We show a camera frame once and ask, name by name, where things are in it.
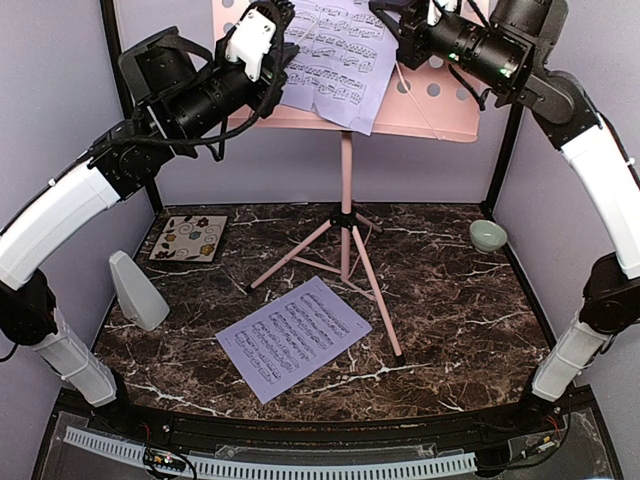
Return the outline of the pink folding music stand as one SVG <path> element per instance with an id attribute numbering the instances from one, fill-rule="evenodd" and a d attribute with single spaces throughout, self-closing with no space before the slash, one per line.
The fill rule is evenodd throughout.
<path id="1" fill-rule="evenodd" d="M 347 279 L 349 249 L 366 251 L 354 201 L 383 203 L 480 202 L 490 166 L 473 150 L 479 114 L 459 101 L 459 85 L 447 67 L 395 69 L 370 136 L 353 133 L 289 107 L 231 143 L 231 157 L 217 185 L 224 203 L 337 202 L 344 226 L 325 219 L 286 255 L 261 260 L 241 275 L 250 294 L 290 264 L 330 229 L 341 234 L 336 275 Z"/>

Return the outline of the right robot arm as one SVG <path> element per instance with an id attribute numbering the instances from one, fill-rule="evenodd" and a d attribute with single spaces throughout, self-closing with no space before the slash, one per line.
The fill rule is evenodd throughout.
<path id="1" fill-rule="evenodd" d="M 497 107 L 528 108 L 581 180 L 614 246 L 594 263 L 581 309 L 532 375 L 528 397 L 511 410 L 511 426 L 530 434 L 547 420 L 548 403 L 639 320 L 639 177 L 579 81 L 546 67 L 567 2 L 499 1 L 476 21 L 462 17 L 460 2 L 372 1 L 369 9 L 397 40 L 401 64 L 416 70 L 438 57 L 454 77 L 466 72 L 483 82 Z"/>

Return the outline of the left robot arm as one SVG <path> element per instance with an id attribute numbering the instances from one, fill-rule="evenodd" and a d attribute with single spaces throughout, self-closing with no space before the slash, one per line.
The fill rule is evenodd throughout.
<path id="1" fill-rule="evenodd" d="M 229 117 L 249 108 L 249 122 L 271 115 L 297 54 L 284 34 L 295 7 L 254 1 L 214 50 L 176 27 L 139 42 L 119 57 L 134 109 L 97 139 L 34 197 L 1 232 L 1 330 L 36 351 L 71 383 L 120 436 L 141 427 L 126 390 L 71 330 L 42 264 L 85 224 L 130 198 L 178 155 L 209 148 L 215 159 L 241 133 Z"/>

